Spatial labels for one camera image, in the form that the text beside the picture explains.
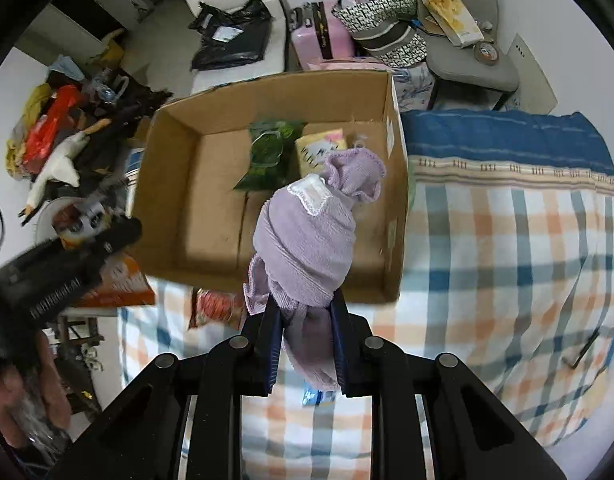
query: pink cloth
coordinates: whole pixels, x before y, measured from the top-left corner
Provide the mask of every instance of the pink cloth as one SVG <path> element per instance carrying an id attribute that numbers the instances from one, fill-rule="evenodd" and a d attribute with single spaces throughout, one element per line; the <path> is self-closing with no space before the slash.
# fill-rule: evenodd
<path id="1" fill-rule="evenodd" d="M 384 176 L 385 165 L 366 148 L 332 152 L 320 180 L 308 176 L 279 189 L 258 217 L 244 285 L 247 309 L 263 312 L 274 296 L 293 367 L 322 391 L 338 388 L 326 308 L 351 267 L 352 208 L 375 202 Z"/>

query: metal screw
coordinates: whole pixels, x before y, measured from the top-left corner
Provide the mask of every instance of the metal screw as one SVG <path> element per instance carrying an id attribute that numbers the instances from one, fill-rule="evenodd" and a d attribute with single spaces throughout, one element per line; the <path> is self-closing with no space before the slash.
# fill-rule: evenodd
<path id="1" fill-rule="evenodd" d="M 438 361 L 445 368 L 453 368 L 458 364 L 458 357 L 453 354 L 442 354 Z"/>
<path id="2" fill-rule="evenodd" d="M 365 346 L 367 348 L 373 348 L 376 350 L 378 348 L 382 348 L 384 344 L 385 342 L 375 335 L 370 335 L 367 339 L 365 339 Z"/>
<path id="3" fill-rule="evenodd" d="M 244 335 L 236 335 L 229 339 L 229 346 L 232 348 L 245 348 L 249 344 L 249 339 Z"/>
<path id="4" fill-rule="evenodd" d="M 172 354 L 162 354 L 156 357 L 156 366 L 159 368 L 169 368 L 174 364 L 174 356 Z"/>

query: gray chair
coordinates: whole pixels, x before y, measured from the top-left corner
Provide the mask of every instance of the gray chair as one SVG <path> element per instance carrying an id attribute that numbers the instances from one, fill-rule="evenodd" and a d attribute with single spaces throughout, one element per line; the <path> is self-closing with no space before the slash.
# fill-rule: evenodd
<path id="1" fill-rule="evenodd" d="M 474 20 L 490 22 L 492 30 L 484 33 L 486 40 L 496 41 L 498 33 L 498 0 L 462 0 Z M 418 19 L 424 23 L 429 11 L 418 0 Z M 501 53 L 498 63 L 482 64 L 474 57 L 473 47 L 458 48 L 446 37 L 430 36 L 420 32 L 427 42 L 427 66 L 436 76 L 428 110 L 434 107 L 441 81 L 454 81 L 502 92 L 494 110 L 500 108 L 518 88 L 518 71 L 512 61 Z"/>

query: chair leg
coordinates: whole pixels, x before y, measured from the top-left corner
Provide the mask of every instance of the chair leg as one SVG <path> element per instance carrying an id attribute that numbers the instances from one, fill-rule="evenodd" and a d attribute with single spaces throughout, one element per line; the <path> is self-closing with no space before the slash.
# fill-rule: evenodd
<path id="1" fill-rule="evenodd" d="M 504 106 L 504 104 L 507 102 L 507 100 L 511 97 L 512 94 L 513 92 L 502 92 L 500 94 L 500 98 L 498 99 L 498 101 L 496 102 L 492 110 L 494 111 L 500 110 L 500 108 Z"/>
<path id="2" fill-rule="evenodd" d="M 440 78 L 434 75 L 434 85 L 431 87 L 431 95 L 429 96 L 429 102 L 427 103 L 427 110 L 433 110 L 434 104 L 436 104 L 436 98 L 438 97 L 439 88 Z"/>

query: patterned bag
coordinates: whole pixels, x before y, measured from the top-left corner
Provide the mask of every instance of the patterned bag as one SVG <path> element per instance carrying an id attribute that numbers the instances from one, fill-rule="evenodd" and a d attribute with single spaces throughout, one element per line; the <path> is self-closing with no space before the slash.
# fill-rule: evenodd
<path id="1" fill-rule="evenodd" d="M 334 7 L 332 13 L 360 46 L 388 66 L 412 66 L 427 55 L 425 40 L 409 23 L 416 17 L 415 0 L 374 0 Z"/>

